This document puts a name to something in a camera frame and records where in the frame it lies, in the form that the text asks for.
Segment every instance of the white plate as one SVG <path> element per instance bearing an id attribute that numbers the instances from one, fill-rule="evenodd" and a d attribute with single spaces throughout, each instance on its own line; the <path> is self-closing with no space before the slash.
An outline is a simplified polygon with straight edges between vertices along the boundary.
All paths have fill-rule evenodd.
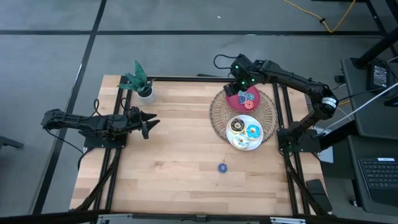
<path id="1" fill-rule="evenodd" d="M 259 145 L 260 145 L 261 142 L 262 142 L 262 139 L 264 138 L 264 132 L 263 132 L 263 130 L 262 130 L 262 126 L 261 126 L 261 124 L 260 124 L 256 119 L 254 119 L 253 117 L 250 117 L 250 116 L 248 116 L 248 115 L 238 115 L 238 116 L 233 117 L 230 121 L 228 121 L 228 124 L 227 124 L 227 127 L 226 127 L 226 137 L 228 138 L 229 143 L 231 143 L 231 145 L 233 145 L 233 144 L 232 144 L 232 139 L 233 139 L 234 136 L 235 136 L 235 133 L 233 133 L 233 132 L 231 131 L 231 129 L 229 128 L 229 124 L 231 123 L 231 121 L 232 121 L 233 119 L 236 119 L 236 118 L 241 119 L 241 120 L 244 122 L 245 128 L 246 128 L 248 125 L 250 125 L 250 124 L 254 124 L 254 125 L 256 125 L 256 126 L 258 126 L 258 127 L 260 128 L 260 132 L 261 132 L 260 137 L 258 137 L 256 140 L 253 140 L 253 141 L 250 140 L 250 141 L 249 141 L 249 146 L 248 146 L 247 148 L 245 148 L 245 149 L 239 149 L 239 150 L 242 150 L 242 151 L 250 151 L 250 150 L 253 150 L 253 149 L 259 147 Z"/>

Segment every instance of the red plate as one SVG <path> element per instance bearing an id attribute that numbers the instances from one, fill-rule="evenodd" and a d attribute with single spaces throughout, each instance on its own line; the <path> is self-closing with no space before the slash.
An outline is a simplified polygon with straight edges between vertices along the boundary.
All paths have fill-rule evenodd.
<path id="1" fill-rule="evenodd" d="M 246 93 L 252 93 L 254 95 L 253 109 L 249 110 L 246 107 L 244 107 L 244 104 L 238 103 L 238 97 L 239 97 L 238 94 L 232 95 L 232 96 L 226 96 L 226 101 L 230 105 L 230 107 L 232 107 L 232 109 L 234 109 L 238 112 L 247 113 L 247 112 L 253 111 L 260 105 L 261 96 L 260 96 L 259 90 L 256 87 L 252 86 L 252 87 L 248 88 Z"/>

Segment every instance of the potted plant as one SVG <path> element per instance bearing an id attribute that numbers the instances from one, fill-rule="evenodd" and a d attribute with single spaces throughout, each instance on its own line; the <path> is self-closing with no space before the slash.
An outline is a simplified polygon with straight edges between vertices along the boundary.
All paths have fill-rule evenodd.
<path id="1" fill-rule="evenodd" d="M 120 84 L 119 88 L 125 90 L 134 90 L 138 93 L 139 98 L 143 103 L 153 103 L 156 100 L 154 87 L 152 86 L 153 80 L 147 81 L 147 75 L 141 65 L 135 61 L 135 75 L 127 73 L 126 76 L 129 81 L 125 84 Z"/>

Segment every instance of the white pot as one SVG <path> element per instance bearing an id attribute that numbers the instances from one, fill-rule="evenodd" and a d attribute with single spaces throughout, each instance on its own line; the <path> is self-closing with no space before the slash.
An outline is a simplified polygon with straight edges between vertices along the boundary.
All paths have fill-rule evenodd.
<path id="1" fill-rule="evenodd" d="M 154 87 L 152 86 L 152 93 L 150 93 L 149 96 L 147 96 L 147 97 L 142 97 L 142 96 L 138 95 L 138 97 L 141 99 L 141 101 L 142 101 L 144 104 L 151 104 L 151 103 L 154 103 L 155 100 L 156 100 L 156 95 L 155 95 Z"/>

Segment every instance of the small blue object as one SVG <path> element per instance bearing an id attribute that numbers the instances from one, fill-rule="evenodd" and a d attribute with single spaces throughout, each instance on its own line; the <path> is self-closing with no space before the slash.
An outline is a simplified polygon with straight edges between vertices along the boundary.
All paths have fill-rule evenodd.
<path id="1" fill-rule="evenodd" d="M 250 100 L 250 101 L 254 100 L 254 94 L 253 93 L 249 93 L 248 94 L 248 100 Z"/>
<path id="2" fill-rule="evenodd" d="M 240 95 L 238 98 L 238 103 L 244 104 L 246 102 L 247 98 L 245 95 Z"/>
<path id="3" fill-rule="evenodd" d="M 225 173 L 228 170 L 226 164 L 218 164 L 218 172 Z"/>

